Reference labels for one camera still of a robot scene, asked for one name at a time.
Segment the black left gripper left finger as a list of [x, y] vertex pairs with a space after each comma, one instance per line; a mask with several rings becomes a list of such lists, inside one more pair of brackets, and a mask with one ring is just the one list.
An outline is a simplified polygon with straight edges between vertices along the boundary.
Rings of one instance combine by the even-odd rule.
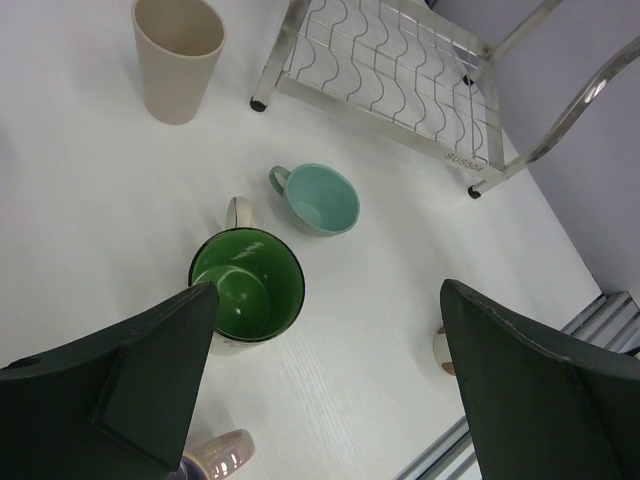
[[186, 444], [214, 284], [1, 370], [4, 479], [165, 479]]

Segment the steel lined paper cup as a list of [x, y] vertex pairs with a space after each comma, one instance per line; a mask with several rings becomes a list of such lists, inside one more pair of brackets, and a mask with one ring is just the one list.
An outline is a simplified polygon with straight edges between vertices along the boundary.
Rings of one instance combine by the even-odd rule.
[[433, 338], [433, 353], [438, 366], [450, 376], [456, 376], [446, 330], [441, 326]]

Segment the light teal mug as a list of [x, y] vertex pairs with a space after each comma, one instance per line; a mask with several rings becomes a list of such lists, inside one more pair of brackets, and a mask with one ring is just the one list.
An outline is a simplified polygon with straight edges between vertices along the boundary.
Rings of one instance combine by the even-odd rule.
[[308, 163], [291, 171], [274, 166], [268, 178], [291, 212], [293, 225], [306, 235], [341, 235], [359, 219], [356, 189], [344, 175], [328, 166]]

